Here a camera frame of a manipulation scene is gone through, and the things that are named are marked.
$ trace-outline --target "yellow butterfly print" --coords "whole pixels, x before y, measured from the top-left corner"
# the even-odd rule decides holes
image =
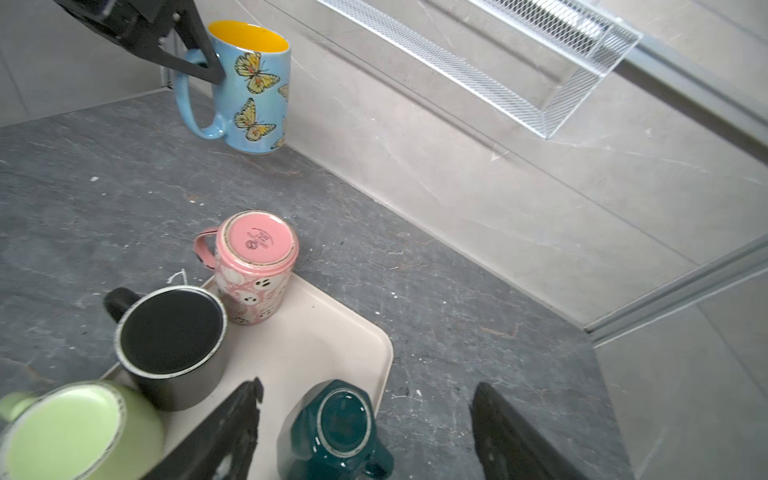
[[[276,148],[280,148],[285,144],[286,144],[286,118],[283,117],[283,136],[280,137],[280,139],[275,142],[275,144],[270,148],[270,150],[275,150]]]
[[[259,124],[256,122],[256,104],[249,98],[243,108],[235,114],[235,125],[238,128],[247,128],[245,138],[248,141],[259,141],[261,137],[275,129],[275,125]]]
[[[261,53],[246,53],[235,60],[235,71],[238,75],[248,77],[248,91],[252,94],[260,94],[267,88],[280,81],[280,77],[265,73],[260,69]]]

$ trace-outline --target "wire rack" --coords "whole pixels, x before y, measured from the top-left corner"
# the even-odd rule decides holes
[[[317,0],[499,109],[551,137],[605,75],[641,39],[638,31],[578,0],[467,0],[578,66],[568,82],[538,108],[450,51],[362,0]]]

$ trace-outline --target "countertop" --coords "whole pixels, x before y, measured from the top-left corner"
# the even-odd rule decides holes
[[[161,92],[4,127],[0,172],[2,395],[99,377],[116,361],[104,294],[182,270],[202,283],[195,234],[259,208],[296,228],[296,273],[392,339],[377,417],[392,478],[483,478],[481,381],[589,478],[633,478],[586,334],[288,147],[195,137]]]

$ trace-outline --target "wire basket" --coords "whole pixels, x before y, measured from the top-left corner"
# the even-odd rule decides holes
[[[362,0],[317,0],[499,109],[551,137],[641,39],[638,31],[578,0],[467,0],[578,68],[542,109]]]

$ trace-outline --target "blue mug handle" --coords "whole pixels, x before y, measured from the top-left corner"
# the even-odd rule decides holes
[[[376,439],[376,448],[373,449],[373,455],[368,459],[365,468],[362,472],[370,478],[376,480],[383,480],[388,478],[392,474],[392,470],[395,468],[395,458],[389,450],[382,445],[379,439]]]
[[[205,62],[205,55],[196,48],[189,50],[185,56],[187,61],[202,65]],[[190,79],[189,75],[181,73],[180,71],[174,71],[174,95],[176,96],[176,104],[179,106],[179,112],[184,123],[200,138],[206,140],[215,140],[224,136],[224,128],[227,126],[227,120],[222,114],[216,112],[214,115],[214,121],[205,128],[197,126],[197,122],[194,120],[194,114],[192,113],[192,105],[190,104]]]

